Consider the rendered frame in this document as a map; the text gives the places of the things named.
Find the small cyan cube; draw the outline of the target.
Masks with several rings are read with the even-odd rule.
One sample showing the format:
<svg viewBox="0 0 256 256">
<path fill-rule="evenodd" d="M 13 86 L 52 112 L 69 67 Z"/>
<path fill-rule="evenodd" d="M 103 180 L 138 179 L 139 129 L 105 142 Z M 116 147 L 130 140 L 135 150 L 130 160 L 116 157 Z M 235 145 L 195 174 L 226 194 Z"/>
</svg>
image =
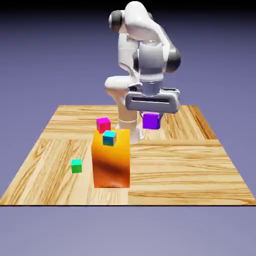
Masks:
<svg viewBox="0 0 256 256">
<path fill-rule="evenodd" d="M 105 146 L 114 146 L 117 141 L 117 132 L 106 130 L 102 135 L 102 143 Z"/>
</svg>

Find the small magenta cube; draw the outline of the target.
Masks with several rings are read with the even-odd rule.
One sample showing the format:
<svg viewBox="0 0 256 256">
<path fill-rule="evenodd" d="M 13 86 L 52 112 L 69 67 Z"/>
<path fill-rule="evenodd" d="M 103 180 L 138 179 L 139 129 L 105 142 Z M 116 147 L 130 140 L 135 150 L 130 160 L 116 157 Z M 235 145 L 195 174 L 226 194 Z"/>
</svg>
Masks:
<svg viewBox="0 0 256 256">
<path fill-rule="evenodd" d="M 111 121 L 108 117 L 102 117 L 96 119 L 96 129 L 100 134 L 103 134 L 105 131 L 111 130 Z"/>
</svg>

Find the small purple cube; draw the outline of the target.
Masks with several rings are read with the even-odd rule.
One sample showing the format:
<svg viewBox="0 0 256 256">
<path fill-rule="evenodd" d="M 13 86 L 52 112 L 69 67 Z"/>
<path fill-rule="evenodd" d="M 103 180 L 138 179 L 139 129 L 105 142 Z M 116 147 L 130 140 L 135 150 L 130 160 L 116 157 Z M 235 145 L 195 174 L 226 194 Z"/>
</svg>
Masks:
<svg viewBox="0 0 256 256">
<path fill-rule="evenodd" d="M 158 130 L 161 127 L 160 114 L 145 112 L 142 117 L 142 127 L 149 130 Z"/>
</svg>

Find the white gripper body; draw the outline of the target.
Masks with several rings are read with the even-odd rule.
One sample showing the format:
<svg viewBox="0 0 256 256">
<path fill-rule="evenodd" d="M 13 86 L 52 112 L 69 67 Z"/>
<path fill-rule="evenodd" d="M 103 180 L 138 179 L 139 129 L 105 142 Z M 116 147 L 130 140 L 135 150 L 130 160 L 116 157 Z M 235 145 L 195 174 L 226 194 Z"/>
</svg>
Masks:
<svg viewBox="0 0 256 256">
<path fill-rule="evenodd" d="M 129 111 L 175 114 L 180 109 L 180 91 L 177 88 L 160 88 L 155 94 L 129 91 L 125 96 Z"/>
</svg>

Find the large orange box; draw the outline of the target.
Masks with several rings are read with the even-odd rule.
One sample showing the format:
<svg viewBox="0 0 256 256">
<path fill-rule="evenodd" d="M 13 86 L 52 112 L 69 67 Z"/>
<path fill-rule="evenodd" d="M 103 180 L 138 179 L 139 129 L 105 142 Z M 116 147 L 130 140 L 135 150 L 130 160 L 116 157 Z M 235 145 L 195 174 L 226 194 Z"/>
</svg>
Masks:
<svg viewBox="0 0 256 256">
<path fill-rule="evenodd" d="M 94 132 L 91 157 L 95 188 L 130 187 L 130 130 L 116 129 L 116 143 L 103 144 L 103 135 Z"/>
</svg>

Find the small green cube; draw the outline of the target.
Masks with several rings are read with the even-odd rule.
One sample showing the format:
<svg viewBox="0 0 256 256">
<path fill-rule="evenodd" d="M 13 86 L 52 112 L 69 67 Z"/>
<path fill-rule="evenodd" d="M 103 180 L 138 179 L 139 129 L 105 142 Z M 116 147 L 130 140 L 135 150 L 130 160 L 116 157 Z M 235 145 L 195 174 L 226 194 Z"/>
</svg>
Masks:
<svg viewBox="0 0 256 256">
<path fill-rule="evenodd" d="M 82 159 L 71 160 L 71 171 L 73 174 L 82 172 Z"/>
</svg>

